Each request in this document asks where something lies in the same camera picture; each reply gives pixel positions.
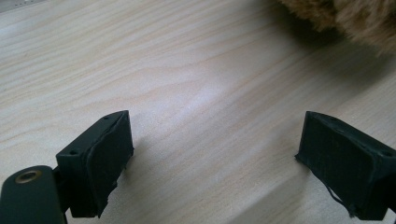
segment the black clamp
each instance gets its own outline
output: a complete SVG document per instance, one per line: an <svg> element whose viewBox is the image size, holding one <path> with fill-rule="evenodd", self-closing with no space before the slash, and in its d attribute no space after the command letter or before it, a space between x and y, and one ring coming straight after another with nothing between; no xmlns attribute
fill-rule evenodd
<svg viewBox="0 0 396 224"><path fill-rule="evenodd" d="M382 220L388 208L396 212L396 151L340 119L306 112L296 159L351 217Z"/></svg>
<svg viewBox="0 0 396 224"><path fill-rule="evenodd" d="M34 166L4 183L0 223L67 223L100 216L134 148L128 111L102 117L56 155L58 167Z"/></svg>

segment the fuzzy brown fur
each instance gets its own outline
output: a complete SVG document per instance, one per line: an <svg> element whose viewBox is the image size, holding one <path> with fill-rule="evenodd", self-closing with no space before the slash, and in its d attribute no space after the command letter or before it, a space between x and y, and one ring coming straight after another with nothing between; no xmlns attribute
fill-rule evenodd
<svg viewBox="0 0 396 224"><path fill-rule="evenodd" d="M352 40L396 52L396 0L279 0L318 31L336 28Z"/></svg>

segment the light wood surface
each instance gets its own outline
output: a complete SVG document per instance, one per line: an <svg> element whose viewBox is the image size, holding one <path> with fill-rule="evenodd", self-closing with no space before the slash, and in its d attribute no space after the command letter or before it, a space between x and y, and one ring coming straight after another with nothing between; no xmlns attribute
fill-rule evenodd
<svg viewBox="0 0 396 224"><path fill-rule="evenodd" d="M307 110L396 147L395 86L274 0L48 0L0 14L0 183L128 109L119 186L69 223L361 223L293 156Z"/></svg>

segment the wood grain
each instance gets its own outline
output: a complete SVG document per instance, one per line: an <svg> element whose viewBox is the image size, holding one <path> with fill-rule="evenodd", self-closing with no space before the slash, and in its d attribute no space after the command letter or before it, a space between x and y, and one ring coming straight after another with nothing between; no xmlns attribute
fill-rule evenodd
<svg viewBox="0 0 396 224"><path fill-rule="evenodd" d="M361 223L295 161L304 113L396 147L396 60L273 0L48 0L0 14L0 182L128 109L135 155L100 219ZM388 211L384 223L392 223Z"/></svg>

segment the metal ring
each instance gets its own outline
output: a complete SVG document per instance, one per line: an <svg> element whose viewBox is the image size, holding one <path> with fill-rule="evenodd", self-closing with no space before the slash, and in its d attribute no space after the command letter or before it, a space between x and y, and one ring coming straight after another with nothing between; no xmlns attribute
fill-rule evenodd
<svg viewBox="0 0 396 224"><path fill-rule="evenodd" d="M38 170L26 171L25 173L18 175L17 178L15 178L15 182L17 184L26 184L39 178L40 176L41 176L41 171Z"/></svg>

